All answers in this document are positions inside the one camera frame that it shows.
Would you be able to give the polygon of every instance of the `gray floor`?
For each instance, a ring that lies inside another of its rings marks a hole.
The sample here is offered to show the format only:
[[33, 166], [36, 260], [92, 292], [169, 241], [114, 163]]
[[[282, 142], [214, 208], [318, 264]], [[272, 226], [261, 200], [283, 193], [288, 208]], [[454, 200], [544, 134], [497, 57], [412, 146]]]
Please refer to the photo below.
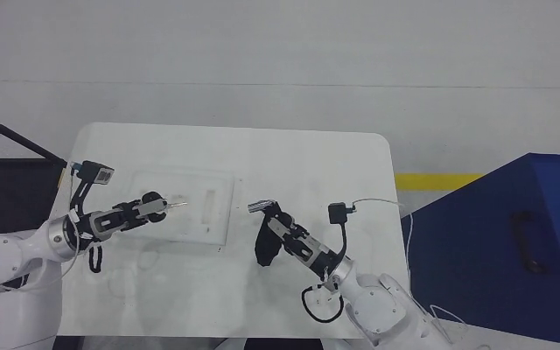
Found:
[[[489, 172], [560, 153], [558, 18], [554, 0], [0, 0], [0, 122], [63, 158], [87, 123], [165, 123], [376, 132], [396, 172]], [[25, 152], [0, 141], [0, 155]], [[476, 328], [465, 341], [560, 348]]]

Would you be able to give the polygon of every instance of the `rectangular slot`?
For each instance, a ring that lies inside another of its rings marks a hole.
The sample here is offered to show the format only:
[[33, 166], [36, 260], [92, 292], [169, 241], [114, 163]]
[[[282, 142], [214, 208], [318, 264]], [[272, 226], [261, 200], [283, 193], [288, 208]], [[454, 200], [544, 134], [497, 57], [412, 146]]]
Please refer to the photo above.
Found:
[[212, 219], [212, 211], [214, 210], [214, 202], [216, 201], [216, 191], [208, 190], [206, 191], [206, 197], [204, 199], [204, 210], [202, 212], [202, 224], [208, 225]]

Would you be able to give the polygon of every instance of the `black cable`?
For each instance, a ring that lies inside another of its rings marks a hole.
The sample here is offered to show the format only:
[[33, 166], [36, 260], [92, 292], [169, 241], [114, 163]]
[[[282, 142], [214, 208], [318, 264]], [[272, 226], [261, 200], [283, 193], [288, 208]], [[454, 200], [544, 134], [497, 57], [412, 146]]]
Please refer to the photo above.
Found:
[[[318, 284], [317, 288], [321, 289], [323, 287], [323, 284]], [[311, 312], [311, 310], [309, 310], [309, 308], [307, 307], [307, 302], [305, 301], [305, 294], [307, 294], [308, 291], [312, 291], [313, 290], [313, 286], [309, 286], [307, 288], [305, 288], [304, 290], [302, 290], [301, 292], [301, 302], [304, 304], [304, 308], [305, 311], [307, 312], [307, 314], [309, 316], [311, 316], [312, 319], [314, 319], [315, 321], [319, 322], [319, 323], [331, 323], [333, 322], [335, 319], [339, 318], [340, 315], [342, 315], [342, 311], [344, 310], [344, 300], [342, 299], [342, 295], [340, 295], [339, 300], [340, 300], [340, 309], [339, 311], [336, 313], [336, 315], [332, 316], [329, 319], [321, 319], [318, 318], [317, 316], [313, 315], [313, 313]]]
[[78, 185], [78, 188], [76, 188], [76, 192], [73, 193], [72, 199], [70, 200], [70, 209], [76, 209], [76, 205], [78, 204], [78, 199], [80, 198], [80, 194], [84, 190], [85, 185], [86, 184], [84, 184], [84, 182], [81, 181], [80, 184]]
[[347, 254], [347, 228], [344, 224], [340, 224], [340, 230], [342, 230], [342, 248], [340, 252], [337, 254], [339, 257], [339, 261], [341, 262], [344, 259], [344, 256]]
[[89, 269], [93, 273], [100, 273], [102, 271], [102, 259], [103, 259], [103, 248], [101, 246], [97, 248], [97, 264], [94, 265], [94, 249], [90, 248], [89, 253]]

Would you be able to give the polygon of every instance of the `white cable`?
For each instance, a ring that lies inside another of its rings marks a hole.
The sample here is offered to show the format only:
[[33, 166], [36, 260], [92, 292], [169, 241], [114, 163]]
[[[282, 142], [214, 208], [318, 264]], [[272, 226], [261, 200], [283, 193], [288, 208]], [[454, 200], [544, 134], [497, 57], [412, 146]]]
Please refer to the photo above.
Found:
[[352, 202], [352, 205], [355, 206], [356, 203], [365, 202], [365, 201], [369, 201], [369, 200], [374, 201], [374, 202], [391, 203], [391, 204], [395, 204], [396, 206], [399, 206], [399, 207], [406, 207], [403, 203], [395, 202], [393, 200], [388, 200], [388, 199], [382, 199], [382, 198], [360, 198], [360, 199], [357, 199], [354, 202]]
[[459, 321], [460, 323], [462, 323], [462, 324], [465, 326], [465, 333], [468, 332], [468, 330], [469, 330], [468, 324], [467, 324], [462, 318], [460, 318], [459, 316], [455, 315], [454, 313], [452, 313], [452, 312], [450, 312], [450, 311], [447, 311], [447, 310], [444, 309], [443, 307], [439, 307], [439, 306], [433, 305], [433, 304], [430, 305], [430, 310], [431, 310], [431, 313], [434, 315], [434, 318], [436, 318], [437, 323], [439, 324], [440, 327], [443, 328], [443, 326], [442, 326], [441, 323], [439, 322], [440, 319], [439, 319], [438, 315], [436, 314], [436, 310], [440, 310], [441, 312], [445, 312], [446, 314], [448, 314], [448, 315], [450, 315], [450, 316], [453, 316], [457, 321]]
[[70, 266], [68, 266], [68, 268], [66, 269], [66, 271], [64, 271], [63, 274], [60, 275], [60, 277], [53, 279], [51, 282], [47, 283], [47, 284], [40, 284], [34, 287], [30, 287], [30, 288], [25, 288], [25, 286], [20, 287], [18, 289], [16, 288], [10, 288], [10, 287], [4, 287], [2, 286], [2, 288], [4, 288], [6, 291], [35, 291], [35, 290], [39, 290], [45, 287], [48, 287], [51, 284], [54, 284], [55, 282], [58, 282], [59, 280], [62, 279], [62, 277], [66, 276], [68, 272], [70, 272], [70, 269], [74, 266], [74, 264], [76, 263], [76, 259], [78, 259], [78, 254], [80, 253], [80, 234], [78, 231], [78, 228], [76, 227], [76, 223], [74, 222], [74, 220], [72, 219], [72, 215], [69, 214], [68, 215], [68, 221], [70, 221], [72, 223], [73, 226], [73, 232], [76, 235], [76, 248], [75, 251], [73, 253], [73, 259], [72, 262], [70, 263]]

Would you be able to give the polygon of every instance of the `black handle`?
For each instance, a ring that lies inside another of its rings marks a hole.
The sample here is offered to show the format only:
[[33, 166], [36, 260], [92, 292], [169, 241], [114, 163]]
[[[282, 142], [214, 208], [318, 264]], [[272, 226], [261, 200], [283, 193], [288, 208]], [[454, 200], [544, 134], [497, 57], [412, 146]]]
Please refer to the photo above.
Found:
[[525, 270], [535, 274], [544, 274], [547, 270], [542, 264], [533, 259], [529, 251], [529, 241], [523, 230], [523, 224], [531, 222], [533, 219], [533, 214], [529, 211], [513, 213], [510, 217], [511, 229]]

